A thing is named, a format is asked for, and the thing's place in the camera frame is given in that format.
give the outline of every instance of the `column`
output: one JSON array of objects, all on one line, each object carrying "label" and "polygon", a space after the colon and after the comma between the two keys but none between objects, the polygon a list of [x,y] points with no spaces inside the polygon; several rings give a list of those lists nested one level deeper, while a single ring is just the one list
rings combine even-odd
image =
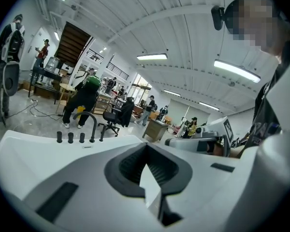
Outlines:
[{"label": "column", "polygon": [[101,78],[103,72],[105,71],[106,69],[106,66],[108,65],[109,61],[111,60],[112,56],[115,54],[114,50],[112,49],[109,49],[108,53],[105,55],[102,63],[100,64],[99,66],[99,69],[96,73],[96,77],[98,78]]}]

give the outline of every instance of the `glass window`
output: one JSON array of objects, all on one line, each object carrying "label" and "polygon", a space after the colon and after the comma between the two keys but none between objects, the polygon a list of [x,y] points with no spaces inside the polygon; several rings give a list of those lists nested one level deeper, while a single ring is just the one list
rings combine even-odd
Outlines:
[{"label": "glass window", "polygon": [[135,98],[135,101],[134,101],[135,104],[138,104],[140,102],[141,97],[144,94],[144,91],[145,91],[144,89],[140,90],[140,92],[138,93],[137,97]]},{"label": "glass window", "polygon": [[134,93],[134,90],[135,90],[135,86],[132,86],[129,90],[128,97],[132,96],[132,94]]},{"label": "glass window", "polygon": [[140,87],[135,87],[135,90],[134,90],[133,95],[132,95],[133,98],[137,97],[137,94],[139,93],[140,89],[141,89]]},{"label": "glass window", "polygon": [[149,92],[150,92],[150,90],[146,89],[146,90],[144,91],[144,94],[143,94],[143,96],[142,96],[142,98],[141,98],[140,100],[144,100],[144,101],[146,101],[147,98],[148,98]]},{"label": "glass window", "polygon": [[139,82],[140,78],[141,78],[140,74],[137,74],[137,76],[136,76],[136,78],[135,78],[133,83],[137,84]]},{"label": "glass window", "polygon": [[145,87],[146,87],[147,84],[148,84],[148,82],[147,82],[144,78],[141,77],[141,79],[140,79],[138,85],[140,85],[140,86],[145,86]]}]

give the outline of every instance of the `black pants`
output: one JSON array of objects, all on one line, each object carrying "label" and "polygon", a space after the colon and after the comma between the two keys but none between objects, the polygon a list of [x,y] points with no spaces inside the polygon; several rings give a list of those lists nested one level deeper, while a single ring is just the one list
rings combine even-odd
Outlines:
[{"label": "black pants", "polygon": [[190,138],[191,136],[188,136],[188,131],[185,131],[185,134],[183,136],[183,138]]},{"label": "black pants", "polygon": [[[96,103],[96,95],[89,97],[86,94],[83,94],[81,91],[77,92],[73,97],[71,97],[65,107],[64,115],[62,122],[68,124],[70,122],[70,116],[72,112],[78,106],[84,106],[86,112],[91,112]],[[88,115],[81,115],[78,124],[83,126],[88,119]]]}]

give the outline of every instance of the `red shirt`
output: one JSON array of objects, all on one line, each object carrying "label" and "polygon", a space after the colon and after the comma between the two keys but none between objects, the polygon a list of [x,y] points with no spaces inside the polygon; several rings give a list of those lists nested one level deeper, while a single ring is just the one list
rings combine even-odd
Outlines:
[{"label": "red shirt", "polygon": [[43,58],[43,56],[46,54],[47,52],[47,46],[45,45],[43,48],[42,48],[42,53],[39,53],[38,54],[38,58]]}]

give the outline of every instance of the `ceiling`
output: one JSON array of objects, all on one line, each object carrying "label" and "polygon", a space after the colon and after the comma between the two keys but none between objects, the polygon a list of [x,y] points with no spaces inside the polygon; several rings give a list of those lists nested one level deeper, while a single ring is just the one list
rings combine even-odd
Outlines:
[{"label": "ceiling", "polygon": [[[226,29],[214,29],[211,8],[226,7],[231,1],[46,0],[46,6],[114,47],[153,87],[179,93],[180,100],[195,107],[200,106],[197,102],[216,106],[228,115],[254,106],[258,91],[278,64],[274,57],[233,40]],[[149,53],[166,53],[168,59],[136,58]],[[261,81],[255,84],[216,69],[215,59],[243,66],[259,75]]]}]

